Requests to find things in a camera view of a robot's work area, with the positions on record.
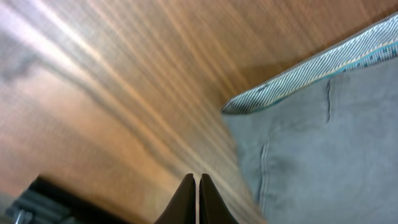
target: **gray cloth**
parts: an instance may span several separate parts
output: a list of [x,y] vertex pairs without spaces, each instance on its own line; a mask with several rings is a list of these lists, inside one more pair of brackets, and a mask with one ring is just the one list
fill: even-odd
[[398,223],[398,59],[224,119],[270,224]]

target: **garment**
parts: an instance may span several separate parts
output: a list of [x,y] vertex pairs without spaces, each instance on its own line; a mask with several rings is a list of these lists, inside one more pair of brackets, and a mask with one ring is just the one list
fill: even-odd
[[398,16],[223,108],[270,224],[398,223]]

